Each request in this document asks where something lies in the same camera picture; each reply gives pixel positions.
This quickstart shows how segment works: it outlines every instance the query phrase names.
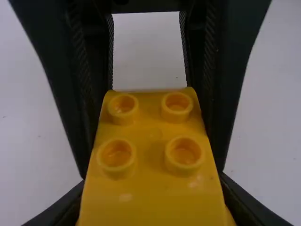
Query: yellow lego brick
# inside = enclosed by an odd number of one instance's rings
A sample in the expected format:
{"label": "yellow lego brick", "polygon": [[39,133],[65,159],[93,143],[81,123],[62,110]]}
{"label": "yellow lego brick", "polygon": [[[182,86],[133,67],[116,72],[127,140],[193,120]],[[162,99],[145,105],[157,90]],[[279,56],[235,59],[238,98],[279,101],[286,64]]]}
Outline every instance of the yellow lego brick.
{"label": "yellow lego brick", "polygon": [[106,94],[78,225],[235,225],[192,88]]}

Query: white surface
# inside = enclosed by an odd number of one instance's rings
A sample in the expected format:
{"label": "white surface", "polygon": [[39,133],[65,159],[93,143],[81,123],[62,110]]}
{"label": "white surface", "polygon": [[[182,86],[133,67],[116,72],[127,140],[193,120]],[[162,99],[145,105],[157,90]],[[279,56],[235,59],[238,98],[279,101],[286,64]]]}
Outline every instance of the white surface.
{"label": "white surface", "polygon": [[225,173],[301,225],[301,1],[274,0],[249,59]]}
{"label": "white surface", "polygon": [[80,176],[42,65],[0,0],[0,225],[19,226]]}
{"label": "white surface", "polygon": [[[114,19],[115,89],[186,85],[178,13]],[[272,2],[249,61],[225,169],[295,225],[301,225],[300,21],[301,1]],[[80,177],[45,73],[6,1],[0,30],[0,222],[17,226]]]}

